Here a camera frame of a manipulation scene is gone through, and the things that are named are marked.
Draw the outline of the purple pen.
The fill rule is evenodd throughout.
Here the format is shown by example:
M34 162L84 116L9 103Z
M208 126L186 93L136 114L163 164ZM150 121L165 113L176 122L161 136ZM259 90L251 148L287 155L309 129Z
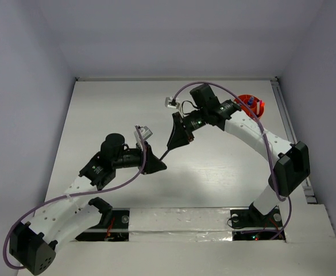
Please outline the purple pen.
M167 154L169 153L169 149L167 149L163 154L162 154L162 156L160 157L160 161L162 161L166 156L167 156Z

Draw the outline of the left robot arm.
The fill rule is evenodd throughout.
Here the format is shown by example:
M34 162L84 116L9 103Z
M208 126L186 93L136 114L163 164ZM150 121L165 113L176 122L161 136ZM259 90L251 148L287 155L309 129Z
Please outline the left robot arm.
M107 135L100 150L62 195L31 209L11 226L2 249L7 267L40 275L65 244L90 227L110 223L113 208L100 194L167 168L147 142L151 130L138 126L134 134L134 148L119 133Z

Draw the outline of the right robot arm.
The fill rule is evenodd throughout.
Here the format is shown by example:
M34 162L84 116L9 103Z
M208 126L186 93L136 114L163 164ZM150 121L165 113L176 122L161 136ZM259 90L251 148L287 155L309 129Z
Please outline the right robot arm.
M237 222L243 228L262 225L274 208L309 176L308 147L301 141L292 143L265 129L239 98L220 102L212 90L213 83L194 82L192 85L193 111L184 113L176 96L165 99L165 106L176 110L172 115L173 128L167 150L188 145L194 140L194 131L211 125L237 137L259 153L269 163L268 185L247 210L238 214Z

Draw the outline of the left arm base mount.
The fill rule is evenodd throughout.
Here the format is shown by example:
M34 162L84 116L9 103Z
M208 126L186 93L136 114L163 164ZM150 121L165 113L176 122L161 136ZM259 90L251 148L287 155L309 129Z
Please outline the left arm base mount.
M79 242L128 242L129 217L129 209L114 209L107 223L85 230L75 240Z

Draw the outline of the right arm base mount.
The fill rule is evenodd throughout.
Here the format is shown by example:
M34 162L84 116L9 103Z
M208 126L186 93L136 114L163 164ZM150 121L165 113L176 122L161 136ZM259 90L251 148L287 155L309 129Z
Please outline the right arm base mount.
M226 223L232 229L234 241L286 240L278 206L267 215L252 207L231 209Z

